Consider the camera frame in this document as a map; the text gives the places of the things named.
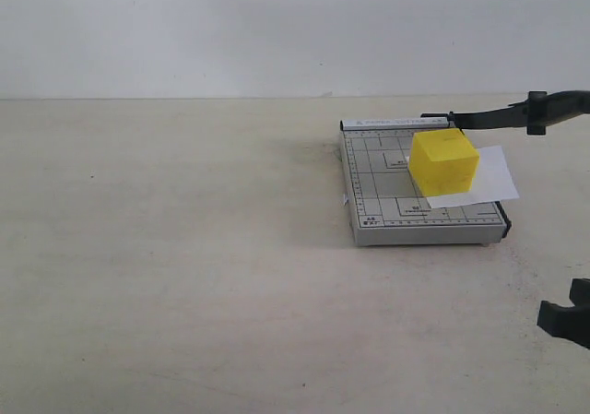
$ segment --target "yellow cube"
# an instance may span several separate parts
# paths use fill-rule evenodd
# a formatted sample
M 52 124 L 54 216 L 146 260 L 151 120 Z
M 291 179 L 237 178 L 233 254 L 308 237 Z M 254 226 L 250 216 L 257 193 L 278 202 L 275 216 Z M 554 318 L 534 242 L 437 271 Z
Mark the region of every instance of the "yellow cube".
M 457 128 L 414 134 L 408 167 L 426 197 L 469 191 L 478 164 L 478 151 Z

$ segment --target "paper sheet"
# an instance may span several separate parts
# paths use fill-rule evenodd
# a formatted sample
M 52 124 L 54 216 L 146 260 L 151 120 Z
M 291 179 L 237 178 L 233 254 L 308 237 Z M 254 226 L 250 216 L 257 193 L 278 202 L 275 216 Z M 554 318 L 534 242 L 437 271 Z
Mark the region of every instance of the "paper sheet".
M 502 147 L 478 148 L 478 153 L 479 164 L 471 190 L 456 195 L 426 197 L 431 208 L 461 207 L 518 198 Z

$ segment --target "white wall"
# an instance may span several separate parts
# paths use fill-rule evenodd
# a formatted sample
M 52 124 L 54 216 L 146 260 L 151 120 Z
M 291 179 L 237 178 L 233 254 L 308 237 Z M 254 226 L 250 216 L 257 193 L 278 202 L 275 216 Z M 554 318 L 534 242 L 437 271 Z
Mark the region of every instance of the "white wall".
M 590 0 L 0 0 L 0 97 L 590 89 Z

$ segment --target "white table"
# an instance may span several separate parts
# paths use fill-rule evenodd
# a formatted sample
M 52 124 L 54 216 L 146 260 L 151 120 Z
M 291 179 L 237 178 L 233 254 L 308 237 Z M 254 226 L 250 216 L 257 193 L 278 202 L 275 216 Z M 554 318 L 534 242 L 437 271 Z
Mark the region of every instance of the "white table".
M 498 245 L 355 248 L 342 205 L 340 119 L 524 98 L 0 102 L 3 412 L 585 412 L 536 319 L 590 277 L 590 118 L 469 134 Z

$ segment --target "white paper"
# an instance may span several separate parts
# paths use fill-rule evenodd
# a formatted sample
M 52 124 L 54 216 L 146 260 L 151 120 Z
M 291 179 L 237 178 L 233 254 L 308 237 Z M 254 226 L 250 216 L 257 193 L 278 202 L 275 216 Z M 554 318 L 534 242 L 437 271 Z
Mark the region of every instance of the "white paper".
M 431 208 L 461 207 L 518 198 L 502 147 L 478 148 L 476 177 L 467 193 L 426 197 Z

